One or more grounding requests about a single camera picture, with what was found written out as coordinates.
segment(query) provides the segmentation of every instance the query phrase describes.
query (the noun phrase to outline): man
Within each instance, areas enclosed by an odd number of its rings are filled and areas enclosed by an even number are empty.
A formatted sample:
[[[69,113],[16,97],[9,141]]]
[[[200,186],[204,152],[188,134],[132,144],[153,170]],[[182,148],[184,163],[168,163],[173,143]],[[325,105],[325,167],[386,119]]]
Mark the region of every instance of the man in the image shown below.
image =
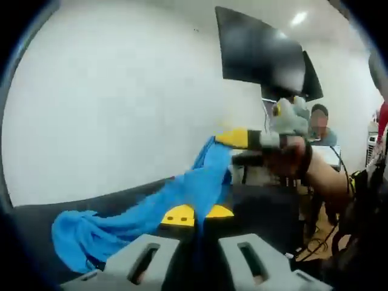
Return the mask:
[[[329,111],[322,104],[315,104],[311,109],[310,136],[313,138],[313,146],[335,146],[337,137],[335,133],[327,127]]]

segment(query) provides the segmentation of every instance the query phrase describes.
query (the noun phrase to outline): human hand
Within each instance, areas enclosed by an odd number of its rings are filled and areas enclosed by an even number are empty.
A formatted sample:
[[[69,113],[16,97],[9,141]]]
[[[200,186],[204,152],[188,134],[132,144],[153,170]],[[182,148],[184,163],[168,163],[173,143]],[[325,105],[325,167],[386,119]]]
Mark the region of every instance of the human hand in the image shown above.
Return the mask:
[[[375,164],[378,161],[378,159],[381,157],[381,154],[383,153],[383,151],[384,151],[383,143],[381,141],[377,142],[375,147],[372,150],[372,154],[370,156],[368,166]]]
[[[295,176],[306,152],[306,143],[300,136],[288,136],[287,145],[277,152],[263,152],[264,165],[279,176]]]

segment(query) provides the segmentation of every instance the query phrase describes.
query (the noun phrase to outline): cable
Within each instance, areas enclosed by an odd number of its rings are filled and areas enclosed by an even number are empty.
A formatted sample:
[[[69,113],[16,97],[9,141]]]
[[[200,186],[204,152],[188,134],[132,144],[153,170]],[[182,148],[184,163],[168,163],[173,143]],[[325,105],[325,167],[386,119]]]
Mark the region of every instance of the cable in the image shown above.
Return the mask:
[[[328,248],[329,248],[329,245],[326,243],[326,242],[323,242],[320,238],[312,238],[310,241],[309,241],[309,244],[312,243],[313,241],[316,241],[318,242],[318,244],[321,244],[323,246],[323,251],[322,252],[325,252]],[[307,245],[307,250],[312,253],[313,250],[310,250],[309,249],[309,244]]]
[[[266,114],[266,118],[264,120],[264,130],[266,131],[267,133],[267,114]]]
[[[321,229],[318,227],[318,226],[315,226],[315,232],[319,232]],[[321,243],[322,240],[320,238],[312,238],[309,243],[307,245],[304,245],[303,247],[300,247],[300,250],[299,251],[296,251],[294,252],[293,256],[294,258],[298,257],[302,252],[304,252],[305,250],[308,251],[309,253],[311,252],[311,250],[309,249],[309,244],[312,242],[312,241],[318,241],[318,243]],[[324,246],[324,251],[326,251],[327,249],[329,248],[329,246],[327,244],[325,244]]]
[[[344,161],[341,159],[341,157],[340,157],[340,155],[335,151],[335,149],[332,147],[332,146],[330,146],[330,148],[333,150],[333,152],[336,154],[336,156],[338,157],[338,159],[339,159],[339,161],[340,161],[340,163],[342,164],[342,166],[344,166],[344,170],[345,170],[345,174],[346,174],[346,181],[347,181],[347,194],[349,194],[349,192],[350,192],[350,186],[349,186],[349,174],[347,173],[347,169],[346,169],[346,166],[345,166],[345,164],[344,164]],[[331,231],[329,232],[329,234],[325,237],[325,239],[324,239],[324,241],[323,242],[321,242],[319,245],[318,245],[318,247],[316,247],[314,250],[312,250],[312,252],[310,252],[307,256],[305,256],[303,259],[301,259],[300,260],[300,262],[303,262],[303,261],[305,261],[306,259],[308,259],[308,258],[310,258],[317,250],[319,250],[324,244],[326,244],[327,245],[327,240],[329,239],[329,237],[330,237],[330,235],[332,235],[333,234],[333,232],[334,232],[334,230],[335,230],[335,228],[337,227],[337,225],[338,225],[338,223],[339,223],[339,220],[336,222],[336,224],[333,226],[333,228],[331,229]]]

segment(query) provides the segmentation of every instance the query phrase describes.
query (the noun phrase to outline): table surface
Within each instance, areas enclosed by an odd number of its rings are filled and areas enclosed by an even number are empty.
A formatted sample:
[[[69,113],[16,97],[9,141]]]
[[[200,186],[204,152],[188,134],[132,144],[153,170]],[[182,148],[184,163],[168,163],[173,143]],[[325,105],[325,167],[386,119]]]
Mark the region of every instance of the table surface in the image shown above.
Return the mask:
[[[331,149],[331,147],[323,146],[323,145],[312,145],[313,151],[319,153],[323,160],[326,163],[331,165],[332,167],[341,167],[340,159],[337,157],[335,152]],[[337,152],[339,156],[341,156],[341,147],[336,145],[333,149]]]

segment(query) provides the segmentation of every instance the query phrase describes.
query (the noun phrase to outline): blue cloth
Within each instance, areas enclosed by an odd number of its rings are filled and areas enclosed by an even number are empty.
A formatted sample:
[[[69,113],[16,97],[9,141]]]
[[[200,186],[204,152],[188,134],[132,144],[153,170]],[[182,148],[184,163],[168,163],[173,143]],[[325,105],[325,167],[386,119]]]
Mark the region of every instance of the blue cloth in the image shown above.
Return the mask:
[[[229,152],[230,148],[210,138],[191,170],[120,215],[102,218],[90,210],[62,212],[52,225],[56,253],[72,271],[87,273],[95,268],[88,256],[106,262],[138,236],[156,230],[165,213],[181,204],[194,208],[202,229],[213,205],[225,197],[224,177],[230,183]]]

